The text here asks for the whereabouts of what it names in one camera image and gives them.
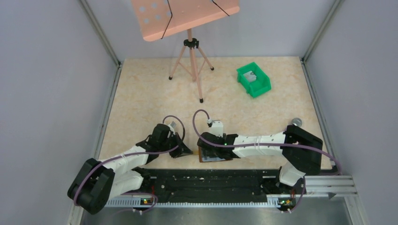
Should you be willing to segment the white VIP card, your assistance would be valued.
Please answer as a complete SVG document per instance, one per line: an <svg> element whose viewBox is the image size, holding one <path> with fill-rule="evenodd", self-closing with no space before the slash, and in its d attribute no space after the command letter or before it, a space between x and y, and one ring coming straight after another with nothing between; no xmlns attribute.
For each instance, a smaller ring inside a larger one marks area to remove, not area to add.
<svg viewBox="0 0 398 225"><path fill-rule="evenodd" d="M249 83L257 80L257 75L253 71L248 71L244 73L243 76Z"/></svg>

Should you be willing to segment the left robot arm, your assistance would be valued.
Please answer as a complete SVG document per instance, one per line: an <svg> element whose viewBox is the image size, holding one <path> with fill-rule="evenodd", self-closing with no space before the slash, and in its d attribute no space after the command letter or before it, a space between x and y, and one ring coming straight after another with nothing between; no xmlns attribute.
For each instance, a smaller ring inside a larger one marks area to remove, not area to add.
<svg viewBox="0 0 398 225"><path fill-rule="evenodd" d="M76 206L94 215L105 207L108 200L140 189L145 177L138 168L166 153L172 158L193 154L170 124L157 124L146 139L124 153L102 161L86 160L67 196Z"/></svg>

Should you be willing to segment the brown leather card holder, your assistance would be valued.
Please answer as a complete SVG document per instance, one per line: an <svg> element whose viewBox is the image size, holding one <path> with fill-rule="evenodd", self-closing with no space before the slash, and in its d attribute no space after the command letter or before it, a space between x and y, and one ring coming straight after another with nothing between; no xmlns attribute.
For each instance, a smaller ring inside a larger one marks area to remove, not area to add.
<svg viewBox="0 0 398 225"><path fill-rule="evenodd" d="M225 158L218 157L212 151L206 150L206 149L202 149L202 148L198 149L198 156L199 156L199 162L200 163L222 162L222 161L230 161L230 160L232 160L232 158L225 159Z"/></svg>

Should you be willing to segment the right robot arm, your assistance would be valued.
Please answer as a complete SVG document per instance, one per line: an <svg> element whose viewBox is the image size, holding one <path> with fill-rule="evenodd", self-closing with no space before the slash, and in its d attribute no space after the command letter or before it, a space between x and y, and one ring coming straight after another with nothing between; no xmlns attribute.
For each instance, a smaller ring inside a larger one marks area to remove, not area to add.
<svg viewBox="0 0 398 225"><path fill-rule="evenodd" d="M321 172L323 141L295 125L265 136L216 136L204 132L199 136L197 145L224 160L253 156L284 157L287 162L280 169L279 182L291 187L304 176Z"/></svg>

